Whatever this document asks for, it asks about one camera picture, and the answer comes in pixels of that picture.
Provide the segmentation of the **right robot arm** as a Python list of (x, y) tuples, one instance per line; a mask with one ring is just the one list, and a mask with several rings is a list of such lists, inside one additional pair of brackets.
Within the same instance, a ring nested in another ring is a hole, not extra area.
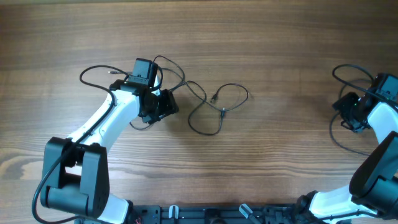
[(372, 129), (378, 147), (370, 153), (349, 185), (301, 196), (292, 212), (294, 223), (342, 223), (354, 218), (397, 219), (397, 77), (380, 73), (363, 96), (349, 92), (333, 108), (341, 125), (352, 132)]

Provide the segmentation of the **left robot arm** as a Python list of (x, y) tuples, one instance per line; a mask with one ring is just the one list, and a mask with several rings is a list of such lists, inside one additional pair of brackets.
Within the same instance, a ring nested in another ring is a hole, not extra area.
[(171, 91), (161, 88), (162, 79), (155, 62), (137, 58), (131, 73), (105, 88), (106, 100), (82, 127), (47, 142), (42, 180), (32, 201), (34, 218), (41, 204), (71, 213), (73, 219), (126, 222), (132, 203), (111, 194), (107, 155), (136, 117), (152, 125), (178, 111)]

